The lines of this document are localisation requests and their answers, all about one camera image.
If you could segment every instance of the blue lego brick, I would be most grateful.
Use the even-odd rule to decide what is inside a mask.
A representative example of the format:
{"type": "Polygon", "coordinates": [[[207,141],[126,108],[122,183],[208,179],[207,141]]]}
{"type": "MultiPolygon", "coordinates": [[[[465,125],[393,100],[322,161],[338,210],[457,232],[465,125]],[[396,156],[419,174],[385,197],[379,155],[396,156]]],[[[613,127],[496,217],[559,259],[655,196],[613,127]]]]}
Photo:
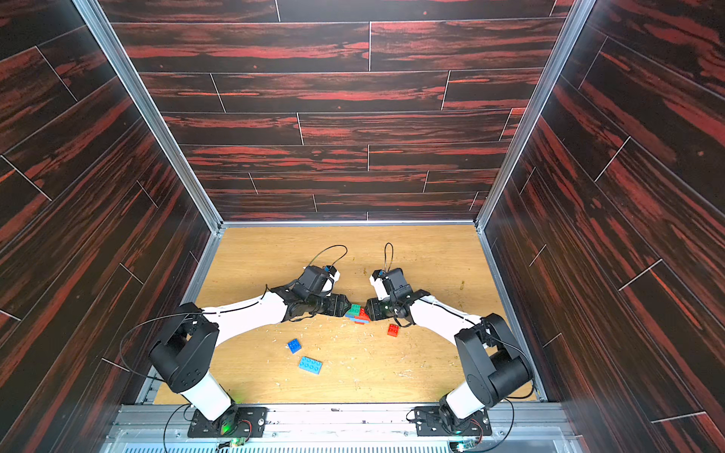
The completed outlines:
{"type": "Polygon", "coordinates": [[[287,344],[287,347],[292,352],[292,354],[294,354],[295,352],[297,352],[300,349],[302,349],[302,346],[299,345],[299,341],[297,341],[297,338],[295,338],[294,340],[290,341],[287,344]]]}
{"type": "Polygon", "coordinates": [[[322,362],[303,357],[302,360],[299,361],[299,367],[305,371],[309,371],[310,373],[320,374],[322,362]]]}

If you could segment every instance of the side wall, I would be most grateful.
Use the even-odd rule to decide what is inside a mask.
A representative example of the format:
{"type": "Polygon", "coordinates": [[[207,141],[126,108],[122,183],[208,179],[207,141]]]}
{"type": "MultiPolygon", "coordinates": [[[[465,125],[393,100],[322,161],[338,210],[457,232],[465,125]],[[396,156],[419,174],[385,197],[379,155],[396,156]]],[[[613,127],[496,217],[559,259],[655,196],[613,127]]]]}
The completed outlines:
{"type": "Polygon", "coordinates": [[[0,452],[92,452],[209,231],[70,0],[0,36],[0,452]]]}
{"type": "Polygon", "coordinates": [[[472,220],[571,0],[101,5],[225,221],[472,220]]]}
{"type": "Polygon", "coordinates": [[[725,451],[724,18],[600,0],[486,227],[593,452],[725,451]]]}

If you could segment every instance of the mounting plate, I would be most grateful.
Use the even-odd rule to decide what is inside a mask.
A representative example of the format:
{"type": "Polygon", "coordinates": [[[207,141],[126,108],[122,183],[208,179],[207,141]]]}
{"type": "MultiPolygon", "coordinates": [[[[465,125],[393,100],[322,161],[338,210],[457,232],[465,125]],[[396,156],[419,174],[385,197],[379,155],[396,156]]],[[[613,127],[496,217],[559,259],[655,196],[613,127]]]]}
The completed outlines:
{"type": "Polygon", "coordinates": [[[190,439],[209,439],[209,438],[251,438],[262,437],[265,433],[265,425],[267,424],[267,408],[266,407],[237,407],[236,409],[237,429],[222,436],[219,429],[212,422],[206,419],[199,410],[194,411],[191,418],[191,424],[186,434],[190,439]],[[249,436],[249,425],[242,420],[248,420],[252,424],[252,435],[249,436]]]}
{"type": "MultiPolygon", "coordinates": [[[[415,414],[415,432],[418,436],[451,436],[450,433],[443,429],[443,423],[441,416],[438,412],[439,406],[416,406],[413,408],[415,414]]],[[[489,422],[489,416],[485,409],[482,411],[474,412],[471,417],[478,422],[479,425],[484,429],[483,436],[490,436],[493,431],[491,430],[491,423],[489,422]]],[[[464,425],[466,428],[460,433],[454,434],[455,436],[480,436],[479,427],[473,423],[467,423],[464,425]]]]}

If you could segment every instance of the dark red wood panel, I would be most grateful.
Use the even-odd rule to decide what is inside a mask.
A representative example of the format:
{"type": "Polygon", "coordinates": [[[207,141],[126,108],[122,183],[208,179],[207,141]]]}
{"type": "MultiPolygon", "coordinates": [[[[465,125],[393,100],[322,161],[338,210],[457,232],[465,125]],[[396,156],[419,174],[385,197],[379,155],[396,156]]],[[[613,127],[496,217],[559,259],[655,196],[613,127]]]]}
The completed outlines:
{"type": "Polygon", "coordinates": [[[170,194],[181,184],[176,171],[164,153],[158,153],[153,161],[138,177],[138,183],[158,207],[164,207],[170,194]]]}
{"type": "Polygon", "coordinates": [[[299,115],[306,144],[456,143],[498,140],[507,110],[299,115]]]}
{"type": "Polygon", "coordinates": [[[725,323],[725,216],[631,140],[597,184],[725,323]]]}
{"type": "Polygon", "coordinates": [[[126,269],[139,280],[148,280],[183,216],[192,205],[186,189],[178,183],[162,207],[150,209],[142,219],[138,219],[136,230],[141,231],[136,233],[138,240],[122,260],[126,269]]]}
{"type": "Polygon", "coordinates": [[[278,22],[274,0],[101,0],[111,22],[278,22]]]}
{"type": "Polygon", "coordinates": [[[559,213],[555,194],[540,172],[534,173],[522,196],[526,208],[535,212],[531,215],[563,279],[580,302],[558,317],[557,323],[571,338],[570,347],[580,364],[587,364],[582,372],[610,419],[610,428],[617,436],[641,442],[636,451],[648,451],[647,444],[654,441],[645,435],[643,425],[697,412],[701,406],[626,306],[605,269],[579,238],[577,227],[559,213]]]}
{"type": "Polygon", "coordinates": [[[162,113],[162,115],[179,144],[302,144],[295,114],[162,113]]]}
{"type": "Polygon", "coordinates": [[[561,70],[561,75],[576,88],[581,85],[584,76],[592,67],[605,39],[607,39],[606,35],[596,31],[588,23],[581,29],[581,34],[561,70]]]}
{"type": "Polygon", "coordinates": [[[194,146],[181,147],[194,171],[283,172],[364,171],[367,146],[194,146]]]}
{"type": "Polygon", "coordinates": [[[283,22],[546,17],[552,0],[278,0],[283,22]]]}
{"type": "Polygon", "coordinates": [[[316,195],[320,212],[466,211],[476,192],[316,195]]]}
{"type": "Polygon", "coordinates": [[[115,24],[142,72],[344,72],[368,70],[370,26],[115,24]]]}
{"type": "Polygon", "coordinates": [[[523,118],[523,113],[525,111],[525,107],[511,109],[511,113],[506,121],[506,126],[504,127],[503,132],[501,132],[500,140],[511,140],[513,138],[514,134],[516,134],[516,130],[518,129],[518,125],[521,124],[521,118],[523,118]]]}
{"type": "Polygon", "coordinates": [[[227,112],[440,110],[446,71],[214,74],[227,112]]]}
{"type": "MultiPolygon", "coordinates": [[[[73,329],[68,326],[81,323],[118,269],[120,260],[133,249],[137,222],[151,209],[154,209],[153,204],[141,188],[132,188],[0,348],[0,357],[3,357],[0,434],[7,433],[55,358],[72,338],[73,329]]],[[[79,345],[70,347],[78,349],[79,345]]]]}
{"type": "Polygon", "coordinates": [[[556,0],[554,9],[551,10],[551,17],[566,17],[569,15],[574,0],[556,0]]]}
{"type": "Polygon", "coordinates": [[[663,262],[622,290],[675,371],[725,429],[725,328],[663,262]]]}
{"type": "Polygon", "coordinates": [[[0,82],[0,153],[75,103],[37,48],[1,61],[0,82]]]}
{"type": "Polygon", "coordinates": [[[70,0],[13,0],[0,5],[0,60],[83,25],[70,0]]]}
{"type": "Polygon", "coordinates": [[[597,179],[629,137],[559,78],[542,116],[592,179],[597,179]]]}
{"type": "Polygon", "coordinates": [[[369,212],[368,220],[473,220],[478,212],[472,211],[412,211],[369,212]]]}
{"type": "Polygon", "coordinates": [[[656,62],[725,95],[720,1],[612,0],[594,8],[592,26],[656,62]]]}
{"type": "Polygon", "coordinates": [[[51,198],[61,194],[138,119],[114,78],[5,154],[51,198]]]}
{"type": "Polygon", "coordinates": [[[652,428],[677,452],[725,452],[725,436],[707,414],[655,423],[652,428]]]}
{"type": "Polygon", "coordinates": [[[367,220],[365,212],[237,212],[224,214],[227,222],[280,222],[319,220],[367,220]]]}
{"type": "Polygon", "coordinates": [[[88,27],[38,47],[76,99],[83,99],[116,76],[88,27]]]}
{"type": "Polygon", "coordinates": [[[542,68],[451,71],[443,110],[526,107],[542,68]]]}
{"type": "Polygon", "coordinates": [[[53,365],[0,443],[0,449],[17,453],[51,451],[64,425],[75,415],[102,354],[140,290],[141,284],[117,265],[55,361],[50,357],[53,365]]]}
{"type": "Polygon", "coordinates": [[[575,225],[617,288],[658,260],[659,256],[577,164],[543,118],[531,133],[527,147],[537,175],[560,206],[560,215],[575,225]]]}
{"type": "Polygon", "coordinates": [[[146,125],[137,124],[8,244],[0,257],[0,280],[6,282],[0,309],[24,317],[158,152],[146,125]]]}
{"type": "Polygon", "coordinates": [[[563,19],[374,22],[373,71],[543,67],[563,19]]]}
{"type": "Polygon", "coordinates": [[[224,112],[211,74],[142,72],[139,75],[162,112],[224,112]]]}
{"type": "Polygon", "coordinates": [[[118,415],[127,382],[127,372],[99,360],[96,372],[78,400],[72,418],[67,421],[56,444],[49,451],[99,451],[118,415]]]}
{"type": "Polygon", "coordinates": [[[389,194],[422,192],[426,172],[252,173],[260,194],[389,194]]]}
{"type": "Polygon", "coordinates": [[[489,191],[499,169],[428,172],[425,192],[489,191]]]}
{"type": "Polygon", "coordinates": [[[509,145],[508,141],[370,145],[370,171],[500,168],[509,145]]]}
{"type": "Polygon", "coordinates": [[[50,202],[37,188],[0,158],[0,250],[50,202]]]}
{"type": "Polygon", "coordinates": [[[313,195],[246,195],[225,191],[209,194],[212,203],[226,220],[226,214],[242,212],[315,212],[313,195]]]}
{"type": "Polygon", "coordinates": [[[252,178],[248,172],[196,172],[208,194],[256,194],[252,178]]]}
{"type": "Polygon", "coordinates": [[[725,210],[725,99],[609,40],[581,85],[605,115],[725,210]]]}

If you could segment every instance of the vent grille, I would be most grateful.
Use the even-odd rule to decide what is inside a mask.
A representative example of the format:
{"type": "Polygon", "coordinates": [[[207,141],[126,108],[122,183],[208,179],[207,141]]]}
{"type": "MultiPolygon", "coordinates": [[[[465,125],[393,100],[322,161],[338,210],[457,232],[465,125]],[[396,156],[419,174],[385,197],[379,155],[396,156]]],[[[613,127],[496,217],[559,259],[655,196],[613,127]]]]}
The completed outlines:
{"type": "MultiPolygon", "coordinates": [[[[213,446],[171,446],[168,453],[217,453],[213,446]]],[[[123,453],[165,453],[163,446],[127,446],[123,453]]],[[[218,453],[449,453],[443,446],[238,446],[218,453]]]]}

